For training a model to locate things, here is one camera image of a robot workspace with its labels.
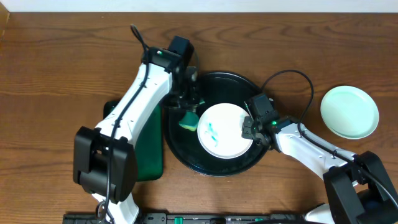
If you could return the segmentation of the dark green sponge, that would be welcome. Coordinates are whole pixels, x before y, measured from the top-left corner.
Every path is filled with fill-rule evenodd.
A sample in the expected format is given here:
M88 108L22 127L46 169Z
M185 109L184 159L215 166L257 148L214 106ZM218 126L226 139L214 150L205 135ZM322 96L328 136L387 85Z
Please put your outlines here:
M189 131L196 131L198 127L199 117L196 113L187 111L184 117L179 121L179 126Z

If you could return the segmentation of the white plate front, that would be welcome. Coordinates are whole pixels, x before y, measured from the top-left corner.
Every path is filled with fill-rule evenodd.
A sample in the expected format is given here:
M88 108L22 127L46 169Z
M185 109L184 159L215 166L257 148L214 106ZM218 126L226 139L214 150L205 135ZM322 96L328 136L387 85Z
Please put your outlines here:
M197 136L206 152L220 159L243 155L253 143L242 137L245 117L249 114L231 103L209 107L200 117Z

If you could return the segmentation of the light green plate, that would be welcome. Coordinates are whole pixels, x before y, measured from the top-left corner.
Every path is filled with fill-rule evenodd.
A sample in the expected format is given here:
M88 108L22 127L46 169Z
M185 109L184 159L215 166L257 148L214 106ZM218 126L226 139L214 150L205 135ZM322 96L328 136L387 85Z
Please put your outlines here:
M379 110L374 100L354 86L337 86L322 98L320 114L325 125L346 139L371 135L379 124Z

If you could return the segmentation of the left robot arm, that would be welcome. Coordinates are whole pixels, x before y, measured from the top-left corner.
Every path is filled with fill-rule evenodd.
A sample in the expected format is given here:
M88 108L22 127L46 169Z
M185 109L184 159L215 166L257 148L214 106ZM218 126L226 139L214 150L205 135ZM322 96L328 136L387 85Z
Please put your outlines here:
M137 75L115 109L95 128L82 126L74 138L73 180L97 199L99 223L134 223L139 208L132 197L137 181L135 147L159 103L193 111L201 104L189 63L192 45L145 47Z

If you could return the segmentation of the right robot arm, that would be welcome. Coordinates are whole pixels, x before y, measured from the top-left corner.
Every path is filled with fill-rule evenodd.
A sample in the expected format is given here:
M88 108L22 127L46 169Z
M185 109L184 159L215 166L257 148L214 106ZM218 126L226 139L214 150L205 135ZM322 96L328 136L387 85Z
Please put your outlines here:
M397 192L375 153L355 154L311 133L290 117L245 117L242 137L293 157L323 180L328 201L306 223L397 223Z

